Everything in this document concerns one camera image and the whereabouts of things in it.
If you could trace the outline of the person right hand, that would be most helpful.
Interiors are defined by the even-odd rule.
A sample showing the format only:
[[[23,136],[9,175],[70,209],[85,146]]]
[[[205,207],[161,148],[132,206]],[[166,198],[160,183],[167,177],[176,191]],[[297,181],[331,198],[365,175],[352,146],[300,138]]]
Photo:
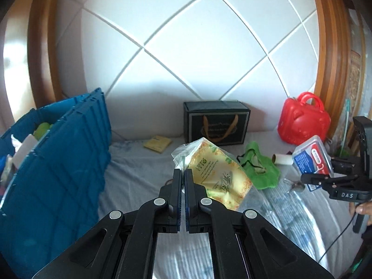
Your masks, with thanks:
[[[361,204],[356,204],[351,202],[349,204],[349,213],[351,215],[354,215],[355,213],[359,215],[368,215],[372,216],[372,202],[366,202]]]

